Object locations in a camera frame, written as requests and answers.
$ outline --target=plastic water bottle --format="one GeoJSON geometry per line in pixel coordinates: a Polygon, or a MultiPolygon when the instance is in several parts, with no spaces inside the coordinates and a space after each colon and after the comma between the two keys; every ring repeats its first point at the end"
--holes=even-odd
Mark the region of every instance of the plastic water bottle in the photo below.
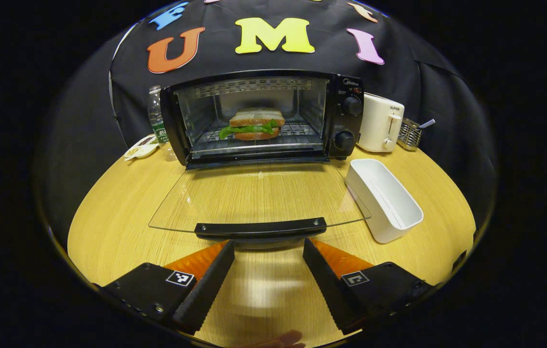
{"type": "Polygon", "coordinates": [[[166,134],[164,121],[161,119],[159,91],[161,91],[160,86],[152,86],[149,89],[149,121],[151,122],[151,127],[153,128],[154,133],[156,133],[161,154],[166,160],[172,161],[176,160],[177,156],[174,154],[173,147],[168,142],[168,135],[166,134]]]}

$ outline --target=green lettuce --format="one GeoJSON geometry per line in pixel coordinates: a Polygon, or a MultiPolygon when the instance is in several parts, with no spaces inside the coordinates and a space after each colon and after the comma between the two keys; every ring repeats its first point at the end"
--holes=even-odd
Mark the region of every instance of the green lettuce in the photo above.
{"type": "Polygon", "coordinates": [[[278,126],[278,123],[276,123],[275,119],[272,119],[271,121],[269,121],[269,123],[265,123],[265,125],[249,125],[249,126],[243,126],[243,127],[231,127],[230,125],[228,125],[220,130],[220,132],[218,133],[218,136],[220,136],[220,139],[226,139],[229,135],[233,134],[234,132],[273,134],[274,128],[276,128],[277,126],[278,126]]]}

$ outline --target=oven control knob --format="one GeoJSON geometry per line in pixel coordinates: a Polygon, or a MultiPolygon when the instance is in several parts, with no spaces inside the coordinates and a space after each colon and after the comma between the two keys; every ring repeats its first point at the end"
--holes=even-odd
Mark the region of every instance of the oven control knob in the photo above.
{"type": "Polygon", "coordinates": [[[353,148],[355,148],[355,137],[353,136],[353,133],[348,130],[343,130],[342,132],[336,134],[333,144],[338,149],[344,151],[346,156],[349,156],[353,152],[353,148]]]}
{"type": "Polygon", "coordinates": [[[342,102],[342,112],[357,116],[364,110],[358,97],[348,97],[342,102]]]}

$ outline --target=black fabric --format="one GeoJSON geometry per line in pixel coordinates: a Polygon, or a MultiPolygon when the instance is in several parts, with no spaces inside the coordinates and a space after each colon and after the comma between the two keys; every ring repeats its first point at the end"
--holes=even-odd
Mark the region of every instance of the black fabric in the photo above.
{"type": "Polygon", "coordinates": [[[405,26],[372,11],[379,20],[375,24],[362,18],[347,1],[336,0],[258,0],[249,6],[240,1],[204,4],[202,0],[192,0],[182,16],[165,28],[156,30],[157,24],[149,23],[178,3],[181,1],[138,22],[113,60],[125,32],[107,42],[76,73],[50,115],[50,128],[37,168],[43,205],[63,246],[78,205],[101,174],[123,154],[124,140],[132,145],[151,133],[147,117],[151,86],[251,69],[306,69],[355,75],[364,80],[366,92],[402,103],[405,117],[419,123],[434,118],[436,124],[422,133],[420,148],[461,189],[477,227],[486,221],[497,177],[486,112],[461,73],[405,26]],[[241,27],[235,22],[249,17],[264,18],[272,27],[287,17],[308,20],[307,36],[316,51],[286,52],[281,43],[275,51],[263,45],[258,53],[235,53],[241,42],[241,27]],[[205,31],[199,35],[198,52],[190,62],[166,73],[148,70],[147,48],[151,44],[174,37],[167,51],[167,58],[172,59],[183,51],[184,40],[179,35],[196,27],[205,27],[205,31]],[[358,59],[357,42],[347,28],[373,35],[385,64],[358,59]],[[121,132],[108,97],[109,70],[121,132]]]}

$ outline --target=metal utensil basket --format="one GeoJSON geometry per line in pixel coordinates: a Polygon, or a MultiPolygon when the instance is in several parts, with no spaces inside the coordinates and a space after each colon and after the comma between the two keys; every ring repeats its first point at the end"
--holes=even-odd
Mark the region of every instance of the metal utensil basket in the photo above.
{"type": "Polygon", "coordinates": [[[417,150],[419,139],[422,136],[422,130],[418,127],[418,123],[415,123],[408,118],[402,119],[402,125],[400,126],[397,143],[402,146],[404,150],[417,150]]]}

